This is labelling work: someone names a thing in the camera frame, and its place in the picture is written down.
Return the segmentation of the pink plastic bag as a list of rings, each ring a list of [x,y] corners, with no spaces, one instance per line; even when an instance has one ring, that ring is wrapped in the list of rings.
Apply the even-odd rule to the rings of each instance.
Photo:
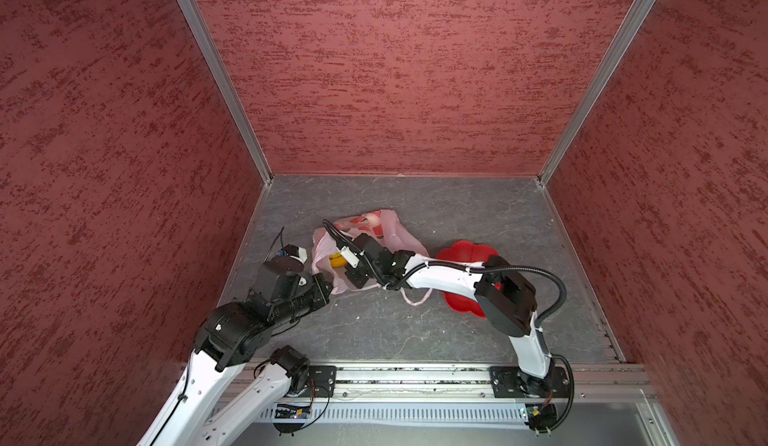
[[[361,234],[367,234],[391,252],[408,250],[422,256],[429,255],[422,243],[400,223],[394,210],[376,210],[360,216],[341,218],[336,220],[334,225],[351,240]],[[375,284],[357,290],[347,281],[344,267],[333,269],[330,266],[329,257],[339,252],[335,241],[324,227],[314,231],[312,241],[311,272],[313,274],[325,273],[327,277],[330,277],[333,284],[333,295],[381,288]]]

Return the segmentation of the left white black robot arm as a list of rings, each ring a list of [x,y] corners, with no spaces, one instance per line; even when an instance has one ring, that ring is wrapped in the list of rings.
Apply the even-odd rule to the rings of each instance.
[[[309,359],[290,346],[254,369],[252,382],[221,410],[215,407],[276,328],[296,324],[330,302],[333,286],[322,274],[286,273],[275,284],[281,298],[253,297],[216,308],[198,330],[187,366],[140,439],[142,445],[230,445],[284,397],[331,398],[316,381]]]

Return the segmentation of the yellow fake banana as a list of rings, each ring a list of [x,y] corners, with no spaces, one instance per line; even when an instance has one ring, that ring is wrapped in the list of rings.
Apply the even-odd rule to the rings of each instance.
[[[329,257],[329,264],[333,269],[342,268],[347,265],[347,260],[339,253]]]

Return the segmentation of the red flower-shaped bowl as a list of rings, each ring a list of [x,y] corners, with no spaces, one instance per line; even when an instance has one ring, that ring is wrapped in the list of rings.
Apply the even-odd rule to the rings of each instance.
[[[475,263],[487,262],[491,256],[496,256],[497,251],[487,245],[475,244],[469,241],[457,241],[451,247],[443,249],[437,255],[438,260]],[[443,297],[450,309],[460,314],[472,314],[479,318],[485,318],[481,307],[477,302],[464,296],[443,292]]]

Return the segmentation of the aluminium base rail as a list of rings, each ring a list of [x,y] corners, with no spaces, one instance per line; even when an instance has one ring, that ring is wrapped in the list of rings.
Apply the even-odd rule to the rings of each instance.
[[[336,368],[332,398],[348,402],[582,403],[656,402],[658,395],[638,364],[574,364],[559,367],[551,389],[534,397],[520,389],[508,365],[482,363],[317,362]]]

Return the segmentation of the left aluminium corner post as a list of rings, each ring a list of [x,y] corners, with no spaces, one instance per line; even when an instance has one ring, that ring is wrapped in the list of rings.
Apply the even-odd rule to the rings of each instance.
[[[256,166],[262,182],[267,186],[273,183],[273,172],[259,144],[245,108],[236,92],[235,86],[206,25],[202,11],[196,0],[176,0],[187,25],[198,45],[218,90],[234,120],[241,138]]]

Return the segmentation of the aluminium corner post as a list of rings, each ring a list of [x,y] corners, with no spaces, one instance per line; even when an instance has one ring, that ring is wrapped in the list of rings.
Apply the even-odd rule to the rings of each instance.
[[[548,187],[558,166],[585,124],[656,2],[657,0],[633,0],[555,148],[538,175],[538,183],[542,189]]]
[[[256,166],[262,182],[267,186],[273,183],[273,172],[259,144],[245,108],[236,92],[235,86],[206,25],[202,11],[196,0],[176,0],[187,25],[198,45],[218,90],[234,120],[241,138]]]

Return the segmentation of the right aluminium corner post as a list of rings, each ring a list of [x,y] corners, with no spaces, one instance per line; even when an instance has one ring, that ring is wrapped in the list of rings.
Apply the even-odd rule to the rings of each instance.
[[[555,148],[538,175],[538,183],[542,189],[548,187],[558,166],[585,124],[656,2],[657,0],[633,0]]]

